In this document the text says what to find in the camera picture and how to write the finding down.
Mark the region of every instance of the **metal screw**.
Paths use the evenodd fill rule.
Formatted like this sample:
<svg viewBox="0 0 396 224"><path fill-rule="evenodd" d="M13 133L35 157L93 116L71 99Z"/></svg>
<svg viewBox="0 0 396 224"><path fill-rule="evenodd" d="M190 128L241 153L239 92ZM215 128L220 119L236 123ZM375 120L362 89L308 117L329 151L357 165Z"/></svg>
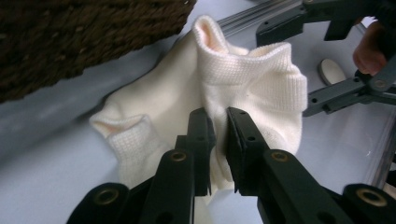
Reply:
<svg viewBox="0 0 396 224"><path fill-rule="evenodd" d="M171 155L172 161L184 161L184 160L186 160L186 158L187 158L187 155L184 152L177 151L177 152L172 153L172 155Z"/></svg>
<svg viewBox="0 0 396 224"><path fill-rule="evenodd" d="M387 86L387 82L384 81L384 80L377 80L377 81L375 82L375 86L376 86L377 88L384 88L384 87Z"/></svg>
<svg viewBox="0 0 396 224"><path fill-rule="evenodd" d="M364 202L376 207L383 207L388 204L384 197L371 189L358 189L356 190L356 194Z"/></svg>
<svg viewBox="0 0 396 224"><path fill-rule="evenodd" d="M271 157L276 161L288 161L289 157L283 152L276 151L271 153Z"/></svg>
<svg viewBox="0 0 396 224"><path fill-rule="evenodd" d="M98 205L107 205L116 201L119 195L116 189L102 189L93 197L93 201Z"/></svg>

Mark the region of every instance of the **black metal bracket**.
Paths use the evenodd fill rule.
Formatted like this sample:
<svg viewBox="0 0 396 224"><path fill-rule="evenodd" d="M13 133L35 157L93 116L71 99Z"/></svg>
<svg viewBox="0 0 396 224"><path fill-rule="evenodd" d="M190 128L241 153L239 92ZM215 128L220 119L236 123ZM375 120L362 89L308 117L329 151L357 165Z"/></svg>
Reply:
<svg viewBox="0 0 396 224"><path fill-rule="evenodd" d="M309 93L308 108L304 116L321 111L330 114L356 103L379 102L396 105L396 2L392 0L304 0L300 5L274 14L261 24L256 32L258 46L283 41L304 31L304 24L331 21L324 40L345 39L356 20L366 16L376 17L385 27L378 45L388 63L374 77L364 82L352 78L341 83Z"/></svg>

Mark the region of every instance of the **woven texture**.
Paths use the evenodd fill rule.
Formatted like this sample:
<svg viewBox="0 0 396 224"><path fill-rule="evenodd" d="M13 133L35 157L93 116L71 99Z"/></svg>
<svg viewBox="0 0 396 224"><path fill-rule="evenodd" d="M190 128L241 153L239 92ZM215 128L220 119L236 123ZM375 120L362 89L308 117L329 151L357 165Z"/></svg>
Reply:
<svg viewBox="0 0 396 224"><path fill-rule="evenodd" d="M178 34L196 0L0 0L0 103Z"/></svg>

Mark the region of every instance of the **white object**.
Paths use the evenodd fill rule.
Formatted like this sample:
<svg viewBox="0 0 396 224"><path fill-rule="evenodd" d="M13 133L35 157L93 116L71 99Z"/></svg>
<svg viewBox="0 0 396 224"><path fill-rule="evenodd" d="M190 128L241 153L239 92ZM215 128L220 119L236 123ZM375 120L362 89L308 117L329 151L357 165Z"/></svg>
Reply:
<svg viewBox="0 0 396 224"><path fill-rule="evenodd" d="M233 186L224 154L228 106L246 110L270 148L298 149L307 90L291 63L290 44L252 51L232 46L208 16L196 21L193 34L195 41L187 34L153 71L113 93L91 118L115 149L120 180L130 188L155 174L161 155L187 132L190 112L202 106L217 136L210 163L214 191Z"/></svg>
<svg viewBox="0 0 396 224"><path fill-rule="evenodd" d="M330 59L321 61L318 66L318 70L320 76L323 78L323 81L329 86L347 79L344 71L341 69L338 63Z"/></svg>

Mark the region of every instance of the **human hand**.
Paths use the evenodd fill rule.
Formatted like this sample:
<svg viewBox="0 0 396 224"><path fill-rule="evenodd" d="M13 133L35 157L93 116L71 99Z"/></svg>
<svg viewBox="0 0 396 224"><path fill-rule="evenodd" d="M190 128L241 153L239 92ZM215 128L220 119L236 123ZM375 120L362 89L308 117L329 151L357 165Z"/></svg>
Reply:
<svg viewBox="0 0 396 224"><path fill-rule="evenodd" d="M379 21L370 24L353 53L353 61L363 74L374 76L387 64L387 59L377 44L384 31Z"/></svg>

